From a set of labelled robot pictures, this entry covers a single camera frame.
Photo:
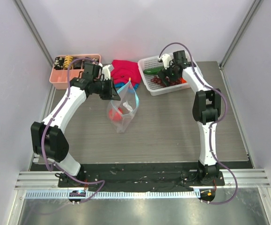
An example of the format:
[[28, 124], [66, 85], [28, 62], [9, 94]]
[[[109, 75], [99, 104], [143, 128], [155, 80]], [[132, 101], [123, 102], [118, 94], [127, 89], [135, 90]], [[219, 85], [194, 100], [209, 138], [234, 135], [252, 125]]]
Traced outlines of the purple grape bunch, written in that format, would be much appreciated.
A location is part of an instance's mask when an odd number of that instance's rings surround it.
[[[168, 78], [168, 80], [169, 80], [169, 82], [170, 82], [170, 86], [182, 84], [181, 79], [182, 79], [182, 78], [179, 78], [177, 81], [173, 82], [173, 81], [171, 81], [171, 80]], [[156, 75], [155, 75], [150, 81], [151, 81], [152, 83], [159, 84], [160, 86], [162, 86], [162, 85], [161, 85], [161, 80], [160, 80], [159, 77], [156, 76]]]

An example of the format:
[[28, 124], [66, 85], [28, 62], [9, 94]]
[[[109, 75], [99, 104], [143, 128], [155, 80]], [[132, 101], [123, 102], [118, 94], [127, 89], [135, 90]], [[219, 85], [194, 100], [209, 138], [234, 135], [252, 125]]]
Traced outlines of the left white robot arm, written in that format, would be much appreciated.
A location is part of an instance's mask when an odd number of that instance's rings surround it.
[[69, 182], [75, 187], [84, 184], [85, 173], [83, 166], [69, 153], [65, 129], [90, 95], [97, 94], [102, 100], [121, 99], [111, 78], [113, 69], [111, 64], [103, 66], [86, 63], [81, 77], [68, 80], [67, 90], [54, 110], [42, 122], [31, 125], [34, 153], [43, 157], [48, 171], [57, 167], [69, 177]]

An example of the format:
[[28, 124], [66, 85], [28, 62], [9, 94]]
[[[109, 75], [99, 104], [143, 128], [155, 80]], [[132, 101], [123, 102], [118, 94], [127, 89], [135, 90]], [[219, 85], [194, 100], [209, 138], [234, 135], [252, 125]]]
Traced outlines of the clear zip top bag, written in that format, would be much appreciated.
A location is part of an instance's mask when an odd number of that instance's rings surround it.
[[131, 84], [131, 79], [129, 79], [129, 82], [123, 87], [119, 88], [117, 92], [120, 95], [121, 100], [111, 100], [108, 104], [106, 113], [108, 116], [108, 112], [111, 108], [117, 109], [120, 107], [123, 110], [123, 119], [121, 121], [111, 121], [109, 117], [108, 119], [117, 133], [124, 133], [138, 110], [139, 97]]

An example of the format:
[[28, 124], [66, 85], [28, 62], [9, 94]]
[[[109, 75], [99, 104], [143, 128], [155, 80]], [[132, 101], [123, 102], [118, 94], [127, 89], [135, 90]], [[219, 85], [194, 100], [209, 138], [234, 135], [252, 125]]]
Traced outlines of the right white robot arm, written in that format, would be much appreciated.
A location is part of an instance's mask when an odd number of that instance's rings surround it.
[[164, 68], [158, 73], [167, 85], [183, 78], [195, 93], [192, 115], [200, 133], [200, 156], [197, 168], [197, 181], [208, 185], [219, 176], [216, 156], [216, 122], [221, 113], [220, 90], [210, 86], [193, 60], [188, 61], [184, 50], [167, 53], [158, 57]]

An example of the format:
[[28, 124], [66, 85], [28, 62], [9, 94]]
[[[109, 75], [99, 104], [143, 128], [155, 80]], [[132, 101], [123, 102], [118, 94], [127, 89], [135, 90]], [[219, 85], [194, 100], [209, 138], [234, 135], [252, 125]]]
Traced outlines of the red apple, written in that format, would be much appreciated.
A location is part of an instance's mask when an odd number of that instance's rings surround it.
[[119, 108], [111, 108], [108, 112], [108, 117], [111, 121], [121, 121], [123, 119], [123, 110]]

